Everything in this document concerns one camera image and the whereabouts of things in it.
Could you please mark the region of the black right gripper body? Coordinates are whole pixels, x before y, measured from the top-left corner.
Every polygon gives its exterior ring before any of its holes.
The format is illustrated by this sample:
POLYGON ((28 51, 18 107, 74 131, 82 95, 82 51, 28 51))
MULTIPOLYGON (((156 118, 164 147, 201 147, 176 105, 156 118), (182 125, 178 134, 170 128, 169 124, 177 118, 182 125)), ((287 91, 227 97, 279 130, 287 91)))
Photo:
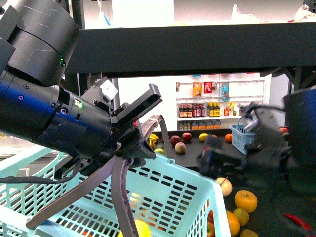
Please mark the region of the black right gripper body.
POLYGON ((217 178, 219 175, 237 169, 243 172, 252 156, 263 150, 271 150, 277 157, 276 166, 281 178, 288 177, 287 163, 292 148, 279 130, 276 120, 270 110, 285 112, 284 107, 258 104, 251 102, 241 106, 241 123, 245 130, 255 134, 254 141, 246 145, 247 154, 244 157, 230 155, 223 150, 223 142, 211 135, 206 137, 203 151, 197 156, 199 173, 203 176, 217 178))

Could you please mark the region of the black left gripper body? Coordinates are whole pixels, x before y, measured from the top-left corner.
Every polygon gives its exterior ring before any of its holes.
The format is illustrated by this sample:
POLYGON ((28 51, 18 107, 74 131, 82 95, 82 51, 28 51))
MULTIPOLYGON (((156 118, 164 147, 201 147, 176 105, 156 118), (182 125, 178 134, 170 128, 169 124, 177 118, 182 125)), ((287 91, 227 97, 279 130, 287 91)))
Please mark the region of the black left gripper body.
POLYGON ((149 89, 132 104, 124 103, 114 110, 102 92, 101 86, 105 84, 104 80, 98 81, 81 97, 81 124, 85 126, 81 136, 81 167, 106 164, 116 154, 117 142, 122 145, 118 154, 139 158, 145 152, 145 158, 154 158, 138 119, 162 101, 158 87, 149 84, 149 89))

